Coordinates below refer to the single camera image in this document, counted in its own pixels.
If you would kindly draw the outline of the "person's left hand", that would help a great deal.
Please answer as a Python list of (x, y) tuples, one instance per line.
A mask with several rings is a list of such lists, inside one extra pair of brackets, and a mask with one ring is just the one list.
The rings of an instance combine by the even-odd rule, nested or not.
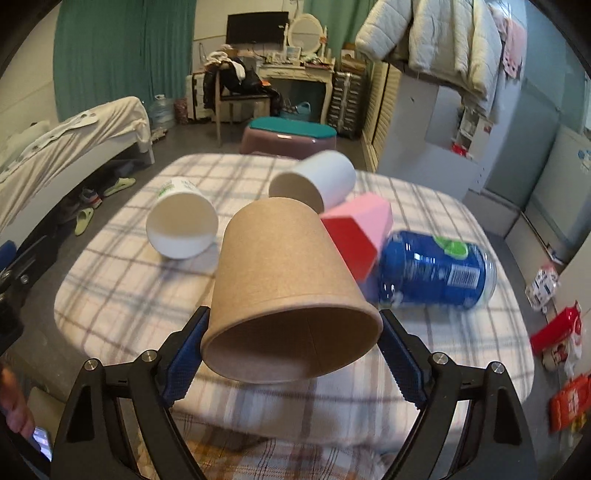
[(9, 429), (29, 439), (34, 432), (34, 417), (29, 409), (16, 376), (1, 365), (1, 410), (4, 412)]

